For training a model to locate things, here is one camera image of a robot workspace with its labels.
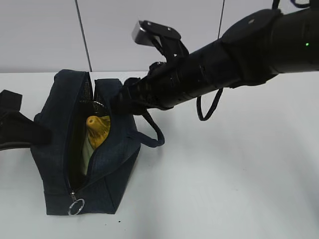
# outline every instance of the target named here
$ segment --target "yellow object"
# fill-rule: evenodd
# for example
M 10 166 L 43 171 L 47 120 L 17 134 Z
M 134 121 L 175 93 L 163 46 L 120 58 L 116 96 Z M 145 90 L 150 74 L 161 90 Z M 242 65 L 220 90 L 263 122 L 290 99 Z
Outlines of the yellow object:
M 87 133 L 82 149 L 83 161 L 81 162 L 81 171 L 84 175 L 87 174 L 89 161 L 94 150 L 107 138 L 110 132 L 110 127 L 111 121 L 109 116 L 90 116 L 87 118 Z
M 109 135 L 111 121 L 109 116 L 90 116 L 86 120 L 88 137 L 93 149 L 99 147 Z

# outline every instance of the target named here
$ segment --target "zipper pull ring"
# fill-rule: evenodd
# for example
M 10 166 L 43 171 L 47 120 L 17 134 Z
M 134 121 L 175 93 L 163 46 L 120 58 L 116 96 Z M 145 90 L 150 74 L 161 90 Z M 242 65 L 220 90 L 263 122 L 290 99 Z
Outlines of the zipper pull ring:
M 68 215 L 75 216 L 75 215 L 78 215 L 82 211 L 82 209 L 84 208 L 85 201 L 83 198 L 76 199 L 75 192 L 73 192 L 73 191 L 70 193 L 70 195 L 71 195 L 73 203 L 69 206 Z M 81 203 L 79 210 L 75 214 L 72 214 L 71 213 L 72 208 L 74 207 L 74 205 L 76 205 L 78 203 Z

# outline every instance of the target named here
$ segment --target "black robotic arm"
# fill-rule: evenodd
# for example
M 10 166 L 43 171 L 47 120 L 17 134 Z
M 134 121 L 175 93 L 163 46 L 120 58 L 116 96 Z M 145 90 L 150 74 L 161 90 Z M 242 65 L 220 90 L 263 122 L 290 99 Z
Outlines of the black robotic arm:
M 118 114 L 142 115 L 149 108 L 172 109 L 223 88 L 256 86 L 282 73 L 319 70 L 319 8 L 313 6 L 283 15 L 264 9 L 240 20 L 223 36 L 189 54 L 179 33 L 171 27 L 139 21 L 133 38 L 137 44 L 154 46 L 167 62 L 155 62 L 142 79 L 129 78 L 111 101 Z

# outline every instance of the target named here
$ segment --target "white table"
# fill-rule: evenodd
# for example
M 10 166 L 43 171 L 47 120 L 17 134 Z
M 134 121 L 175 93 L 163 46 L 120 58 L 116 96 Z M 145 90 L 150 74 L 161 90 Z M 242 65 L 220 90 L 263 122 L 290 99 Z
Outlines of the white table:
M 0 91 L 23 94 L 21 112 L 32 119 L 53 76 L 0 74 Z M 0 238 L 317 239 L 318 88 L 319 74 L 304 73 L 226 89 L 208 122 L 197 119 L 195 101 L 152 110 L 166 143 L 142 147 L 115 215 L 47 216 L 29 149 L 0 151 Z M 155 136 L 136 119 L 140 131 Z

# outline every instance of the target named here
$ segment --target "bag handle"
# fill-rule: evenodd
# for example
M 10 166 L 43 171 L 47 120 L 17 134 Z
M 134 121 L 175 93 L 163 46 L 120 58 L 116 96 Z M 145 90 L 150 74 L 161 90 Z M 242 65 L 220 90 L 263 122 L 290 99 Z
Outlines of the bag handle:
M 157 140 L 153 139 L 153 138 L 151 138 L 151 137 L 149 137 L 141 132 L 138 132 L 138 131 L 130 131 L 129 136 L 137 139 L 142 144 L 144 144 L 148 147 L 151 147 L 151 148 L 156 148 L 158 146 L 162 146 L 165 143 L 165 138 L 164 138 L 162 131 L 160 130 L 158 125 L 154 122 L 154 120 L 149 112 L 146 111 L 146 113 L 142 114 L 142 116 L 155 130 L 156 134 L 158 135 L 158 139 Z

